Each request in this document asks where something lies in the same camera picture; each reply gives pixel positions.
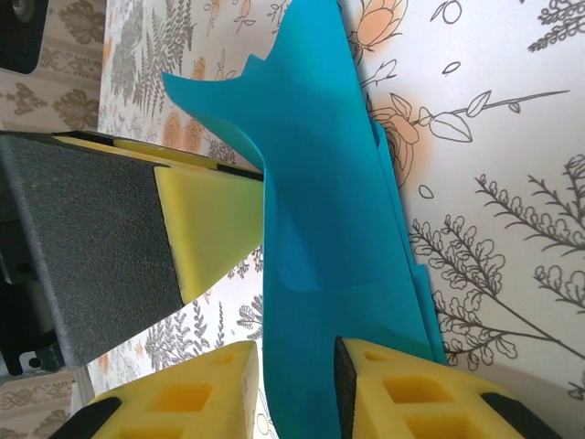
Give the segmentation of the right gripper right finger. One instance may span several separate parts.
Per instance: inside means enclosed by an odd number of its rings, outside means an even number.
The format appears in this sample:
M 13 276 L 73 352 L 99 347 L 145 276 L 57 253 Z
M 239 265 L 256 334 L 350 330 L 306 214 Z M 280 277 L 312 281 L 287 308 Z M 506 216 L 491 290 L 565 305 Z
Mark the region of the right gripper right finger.
M 503 387 L 439 363 L 337 337 L 334 380 L 344 438 L 556 438 Z

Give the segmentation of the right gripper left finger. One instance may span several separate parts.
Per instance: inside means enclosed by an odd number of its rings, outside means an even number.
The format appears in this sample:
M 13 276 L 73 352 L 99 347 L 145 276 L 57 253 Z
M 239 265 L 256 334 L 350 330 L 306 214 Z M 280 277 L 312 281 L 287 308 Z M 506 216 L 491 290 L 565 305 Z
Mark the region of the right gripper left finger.
M 107 391 L 54 438 L 251 438 L 259 388 L 253 341 L 240 341 Z

